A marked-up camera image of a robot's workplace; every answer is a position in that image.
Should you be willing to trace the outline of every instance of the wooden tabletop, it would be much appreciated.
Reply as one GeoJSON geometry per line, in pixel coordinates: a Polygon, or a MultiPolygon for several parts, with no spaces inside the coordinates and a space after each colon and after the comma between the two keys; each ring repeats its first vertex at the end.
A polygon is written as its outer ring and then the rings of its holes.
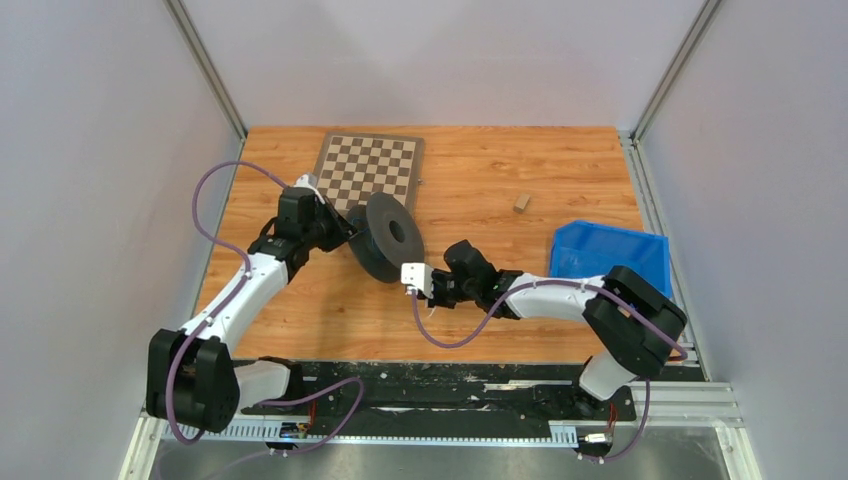
{"type": "MultiPolygon", "coordinates": [[[[242,159],[293,182],[314,168],[329,130],[420,136],[425,139],[414,216],[427,262],[468,239],[495,268],[545,275],[554,230],[584,219],[641,229],[618,134],[613,128],[274,127],[253,128],[242,159]],[[513,212],[528,193],[524,213],[513,212]]],[[[219,235],[247,247],[276,214],[280,190],[261,174],[236,175],[219,235]]],[[[200,297],[208,304],[240,265],[216,248],[200,297]]],[[[421,304],[422,317],[429,311],[421,304]]],[[[480,322],[473,305],[436,309],[425,325],[455,342],[480,322]]],[[[356,263],[349,247],[314,251],[292,283],[253,322],[235,356],[289,359],[410,360],[494,363],[582,363],[600,342],[588,326],[555,319],[496,319],[455,350],[428,343],[416,329],[410,299],[398,284],[380,283],[356,263]]]]}

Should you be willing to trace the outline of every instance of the black disc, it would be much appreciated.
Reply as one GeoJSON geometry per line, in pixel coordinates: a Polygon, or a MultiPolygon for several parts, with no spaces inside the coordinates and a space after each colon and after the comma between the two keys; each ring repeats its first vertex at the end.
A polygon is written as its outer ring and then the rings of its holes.
{"type": "Polygon", "coordinates": [[[397,282],[403,263],[424,261],[421,232],[393,196],[375,193],[367,206],[351,208],[346,217],[360,231],[348,242],[350,248],[362,268],[377,280],[397,282]]]}

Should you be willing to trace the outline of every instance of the white partition panel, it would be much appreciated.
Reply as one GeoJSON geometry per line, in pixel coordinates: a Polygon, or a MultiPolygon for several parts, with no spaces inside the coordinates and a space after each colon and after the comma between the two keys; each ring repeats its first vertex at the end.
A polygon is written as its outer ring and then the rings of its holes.
{"type": "Polygon", "coordinates": [[[845,478],[848,3],[724,2],[643,146],[765,478],[845,478]]]}
{"type": "Polygon", "coordinates": [[[115,478],[240,143],[160,1],[0,3],[0,111],[0,478],[115,478]]]}
{"type": "Polygon", "coordinates": [[[633,128],[702,0],[186,0],[251,125],[633,128]]]}

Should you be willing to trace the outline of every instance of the robotic arm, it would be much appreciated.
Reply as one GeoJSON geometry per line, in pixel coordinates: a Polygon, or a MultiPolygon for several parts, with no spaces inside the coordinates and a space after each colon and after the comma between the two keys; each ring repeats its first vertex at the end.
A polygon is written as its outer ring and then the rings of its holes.
{"type": "Polygon", "coordinates": [[[304,175],[280,195],[277,216],[268,221],[250,245],[247,265],[217,297],[178,331],[159,330],[148,349],[147,412],[166,418],[165,387],[177,350],[191,332],[207,322],[177,366],[174,412],[179,423],[221,432],[235,413],[269,398],[298,395],[297,368],[277,358],[236,368],[229,346],[235,347],[263,307],[294,278],[318,248],[332,251],[357,233],[304,175]],[[225,305],[218,312],[213,307],[225,305]]]}
{"type": "Polygon", "coordinates": [[[458,302],[474,301],[490,311],[498,299],[512,292],[495,308],[493,317],[582,318],[589,324],[606,350],[592,357],[580,375],[579,386],[588,394],[583,399],[587,408],[597,407],[637,377],[656,377],[672,350],[611,299],[598,294],[599,288],[630,304],[671,339],[678,338],[686,326],[686,315],[627,267],[614,267],[605,276],[571,279],[576,285],[569,287],[550,284],[558,279],[495,270],[467,240],[448,248],[444,259],[449,271],[423,263],[404,264],[401,281],[407,293],[426,299],[429,307],[454,308],[458,302]]]}

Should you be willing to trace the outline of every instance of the blue plastic container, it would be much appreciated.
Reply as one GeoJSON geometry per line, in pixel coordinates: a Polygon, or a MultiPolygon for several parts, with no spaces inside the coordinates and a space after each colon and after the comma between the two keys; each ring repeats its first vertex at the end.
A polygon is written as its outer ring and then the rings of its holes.
{"type": "Polygon", "coordinates": [[[616,265],[630,267],[671,297],[668,238],[577,220],[557,229],[548,275],[583,278],[605,275],[616,265]]]}

